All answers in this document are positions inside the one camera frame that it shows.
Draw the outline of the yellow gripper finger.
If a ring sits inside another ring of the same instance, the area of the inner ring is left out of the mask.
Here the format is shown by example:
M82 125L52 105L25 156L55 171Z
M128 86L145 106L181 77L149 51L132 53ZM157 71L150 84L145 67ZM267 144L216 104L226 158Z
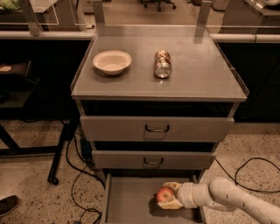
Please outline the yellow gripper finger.
M157 204L164 210L178 210L183 206L174 195L159 201Z
M180 187L181 183L179 182L165 182L162 184L162 187L168 187L172 189L174 192L176 192Z

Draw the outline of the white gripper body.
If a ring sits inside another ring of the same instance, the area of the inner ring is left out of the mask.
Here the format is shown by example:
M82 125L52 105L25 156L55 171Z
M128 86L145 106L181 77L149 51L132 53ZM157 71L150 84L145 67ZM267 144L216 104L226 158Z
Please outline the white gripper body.
M177 190L177 199L182 207L192 209L209 206L211 196L207 184L183 183Z

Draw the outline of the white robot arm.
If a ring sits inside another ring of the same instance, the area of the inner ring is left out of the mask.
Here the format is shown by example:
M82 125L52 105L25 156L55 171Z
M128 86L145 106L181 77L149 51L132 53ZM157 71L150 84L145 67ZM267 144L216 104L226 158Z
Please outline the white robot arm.
M208 207L230 212L241 209L260 224L280 224L278 206L243 191L223 177L214 177L208 184L165 182L158 190L156 200L164 210Z

